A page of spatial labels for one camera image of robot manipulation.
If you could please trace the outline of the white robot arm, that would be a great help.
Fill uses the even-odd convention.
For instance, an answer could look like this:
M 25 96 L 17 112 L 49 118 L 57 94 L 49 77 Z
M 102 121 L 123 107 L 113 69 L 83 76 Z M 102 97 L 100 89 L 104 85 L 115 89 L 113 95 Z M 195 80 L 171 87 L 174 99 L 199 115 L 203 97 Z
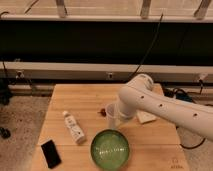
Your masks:
M 137 110 L 152 113 L 213 141 L 213 108 L 159 95 L 153 79 L 139 74 L 118 91 L 118 108 L 131 118 Z

